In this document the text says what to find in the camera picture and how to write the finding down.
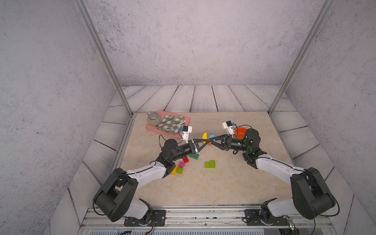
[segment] ceramic cup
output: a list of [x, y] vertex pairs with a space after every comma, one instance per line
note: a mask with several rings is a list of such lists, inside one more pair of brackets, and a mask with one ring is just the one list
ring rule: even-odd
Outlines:
[[148, 112], [147, 113], [147, 122], [151, 126], [158, 126], [162, 122], [162, 120], [161, 120], [161, 117], [159, 116], [159, 114], [157, 114], [156, 112]]

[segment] green lego brick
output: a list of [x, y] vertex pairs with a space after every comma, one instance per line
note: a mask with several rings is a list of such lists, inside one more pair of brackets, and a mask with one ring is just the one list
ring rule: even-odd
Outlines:
[[215, 161], [214, 160], [210, 161], [210, 168], [215, 168]]
[[194, 153], [194, 154], [190, 154], [189, 156], [190, 156], [191, 158], [194, 158], [194, 159], [197, 160], [197, 159], [199, 158], [200, 155], [199, 155], [198, 153]]
[[215, 161], [205, 162], [205, 168], [215, 168]]
[[176, 170], [176, 173], [183, 174], [183, 170], [184, 170], [183, 168], [178, 167], [177, 170]]

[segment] gray textured wall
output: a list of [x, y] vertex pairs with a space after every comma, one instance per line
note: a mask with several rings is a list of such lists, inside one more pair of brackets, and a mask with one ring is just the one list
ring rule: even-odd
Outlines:
[[376, 221], [374, 0], [337, 0], [287, 95]]
[[122, 86], [281, 84], [323, 0], [85, 0]]
[[0, 233], [42, 234], [114, 95], [72, 0], [0, 3]]

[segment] green checkered cloth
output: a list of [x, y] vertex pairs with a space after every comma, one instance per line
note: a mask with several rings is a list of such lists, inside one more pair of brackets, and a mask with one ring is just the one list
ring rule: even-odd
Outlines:
[[171, 115], [166, 114], [162, 122], [157, 126], [157, 129], [165, 131], [165, 132], [177, 134], [179, 129], [184, 125], [184, 124], [180, 124], [180, 125], [178, 124], [184, 120], [185, 120], [184, 117], [171, 116]]

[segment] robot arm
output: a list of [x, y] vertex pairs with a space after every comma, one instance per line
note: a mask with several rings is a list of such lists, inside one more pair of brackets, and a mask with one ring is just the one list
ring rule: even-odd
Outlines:
[[282, 215], [302, 215], [313, 219], [335, 206], [335, 199], [318, 170], [304, 169], [274, 159], [259, 148], [261, 139], [255, 129], [248, 129], [240, 140], [232, 137], [232, 126], [230, 121], [223, 123], [223, 128], [227, 129], [230, 135], [188, 140], [180, 146], [176, 140], [168, 139], [157, 159], [150, 165], [128, 171], [115, 169], [94, 196], [93, 203], [112, 222], [127, 216], [147, 223], [152, 208], [142, 199], [132, 200], [137, 187], [168, 176], [176, 166], [174, 161], [200, 152], [210, 142], [221, 150], [233, 150], [233, 154], [242, 151], [247, 164], [266, 171], [291, 186], [292, 198], [272, 199], [261, 206], [261, 217], [266, 223], [270, 218]]

